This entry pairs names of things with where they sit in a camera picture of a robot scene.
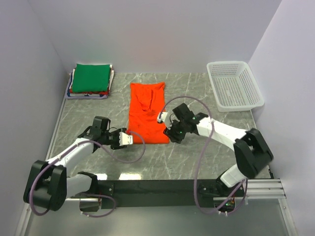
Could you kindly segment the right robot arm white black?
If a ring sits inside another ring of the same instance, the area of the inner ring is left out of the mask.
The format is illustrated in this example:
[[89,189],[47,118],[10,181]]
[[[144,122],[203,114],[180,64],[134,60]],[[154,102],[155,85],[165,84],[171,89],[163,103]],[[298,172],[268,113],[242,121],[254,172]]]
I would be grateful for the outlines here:
[[161,112],[157,117],[158,123],[165,124],[163,133],[171,142],[179,144],[186,133],[193,133],[210,137],[234,151],[236,163],[216,179],[214,193],[217,196],[229,195],[236,184],[255,178],[274,159],[262,134],[255,128],[235,128],[207,114],[194,114],[185,103],[174,108],[173,115],[175,120],[171,120],[167,112]]

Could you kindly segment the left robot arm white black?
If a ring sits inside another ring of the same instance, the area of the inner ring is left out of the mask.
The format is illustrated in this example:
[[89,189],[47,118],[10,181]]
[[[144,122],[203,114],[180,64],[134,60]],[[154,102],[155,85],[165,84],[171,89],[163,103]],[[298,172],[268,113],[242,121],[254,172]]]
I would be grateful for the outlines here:
[[69,177],[69,172],[80,160],[99,148],[109,146],[113,150],[122,149],[133,143],[133,137],[126,128],[112,131],[110,123],[110,119],[96,116],[92,125],[60,154],[49,160],[37,160],[33,163],[23,200],[36,215],[43,215],[36,210],[37,207],[43,208],[45,213],[57,211],[67,198],[77,194],[91,198],[99,193],[97,175],[79,172],[74,177]]

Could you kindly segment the orange t shirt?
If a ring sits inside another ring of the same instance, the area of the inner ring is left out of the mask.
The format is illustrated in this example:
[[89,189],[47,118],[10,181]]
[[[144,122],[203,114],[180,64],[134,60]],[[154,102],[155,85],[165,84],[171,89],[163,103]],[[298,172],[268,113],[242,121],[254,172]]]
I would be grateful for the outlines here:
[[169,138],[164,135],[165,125],[157,122],[157,117],[165,105],[165,83],[130,84],[130,105],[128,130],[133,134],[135,144],[167,144]]

